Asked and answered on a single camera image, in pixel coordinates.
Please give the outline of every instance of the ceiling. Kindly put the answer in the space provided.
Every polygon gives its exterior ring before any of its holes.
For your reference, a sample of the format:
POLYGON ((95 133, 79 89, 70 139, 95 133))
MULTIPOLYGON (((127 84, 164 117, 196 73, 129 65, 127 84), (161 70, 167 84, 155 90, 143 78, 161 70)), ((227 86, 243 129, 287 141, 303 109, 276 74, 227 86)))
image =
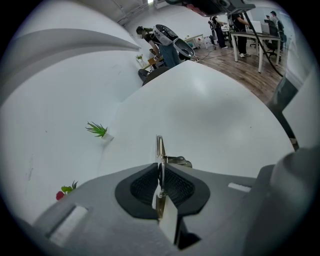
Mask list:
POLYGON ((148 0, 78 0, 79 2, 103 13, 120 25, 149 6, 148 0))

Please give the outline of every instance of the white pot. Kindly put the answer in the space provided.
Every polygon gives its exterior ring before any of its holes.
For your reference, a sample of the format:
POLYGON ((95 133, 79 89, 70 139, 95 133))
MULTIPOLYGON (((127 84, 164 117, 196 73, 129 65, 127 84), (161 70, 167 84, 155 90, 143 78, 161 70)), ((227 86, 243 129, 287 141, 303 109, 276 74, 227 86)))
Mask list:
POLYGON ((102 139, 104 140, 105 145, 107 145, 114 139, 114 137, 106 132, 102 139))

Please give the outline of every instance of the red flower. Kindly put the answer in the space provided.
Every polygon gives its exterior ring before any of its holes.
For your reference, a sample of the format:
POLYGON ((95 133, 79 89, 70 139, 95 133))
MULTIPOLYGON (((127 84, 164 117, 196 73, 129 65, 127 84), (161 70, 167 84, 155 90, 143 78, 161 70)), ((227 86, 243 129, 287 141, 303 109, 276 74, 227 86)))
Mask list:
POLYGON ((60 200, 64 196, 65 194, 62 191, 59 191, 58 193, 56 193, 55 199, 60 200))

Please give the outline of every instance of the small plant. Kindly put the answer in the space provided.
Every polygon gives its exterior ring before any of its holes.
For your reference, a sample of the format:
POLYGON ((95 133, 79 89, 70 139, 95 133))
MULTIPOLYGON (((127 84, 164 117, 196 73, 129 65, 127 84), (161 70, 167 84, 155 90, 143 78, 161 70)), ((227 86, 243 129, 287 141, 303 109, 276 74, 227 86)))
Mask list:
POLYGON ((55 199, 57 199, 59 201, 65 195, 70 194, 71 191, 73 191, 77 188, 77 183, 78 183, 78 181, 76 183, 75 183, 75 181, 73 181, 71 186, 62 186, 61 187, 62 191, 59 191, 58 193, 56 193, 55 199))
POLYGON ((97 134, 95 137, 103 137, 106 133, 107 133, 107 128, 103 128, 103 126, 100 124, 95 124, 94 122, 92 122, 93 124, 88 122, 88 125, 90 125, 91 127, 87 128, 87 131, 93 133, 93 134, 97 134))

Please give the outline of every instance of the wooden floor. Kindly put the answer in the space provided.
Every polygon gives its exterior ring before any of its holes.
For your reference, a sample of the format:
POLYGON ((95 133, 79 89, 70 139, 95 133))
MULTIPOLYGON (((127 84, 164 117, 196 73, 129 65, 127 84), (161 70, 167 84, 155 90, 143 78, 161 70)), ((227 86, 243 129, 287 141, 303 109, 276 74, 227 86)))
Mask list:
MULTIPOLYGON (((252 43, 252 40, 248 40, 246 44, 246 51, 251 56, 240 58, 238 55, 238 62, 235 62, 234 49, 230 47, 228 42, 226 42, 226 45, 229 46, 228 49, 221 49, 217 45, 216 50, 213 50, 213 47, 209 47, 208 50, 196 49, 195 55, 202 59, 199 63, 218 70, 243 84, 266 104, 271 99, 282 78, 274 71, 265 56, 263 57, 261 73, 258 72, 259 57, 256 56, 254 45, 250 47, 252 43)), ((276 56, 271 56, 271 61, 277 70, 281 74, 284 74, 286 70, 285 65, 287 64, 287 53, 282 52, 280 55, 281 62, 279 62, 278 66, 276 66, 276 56)))

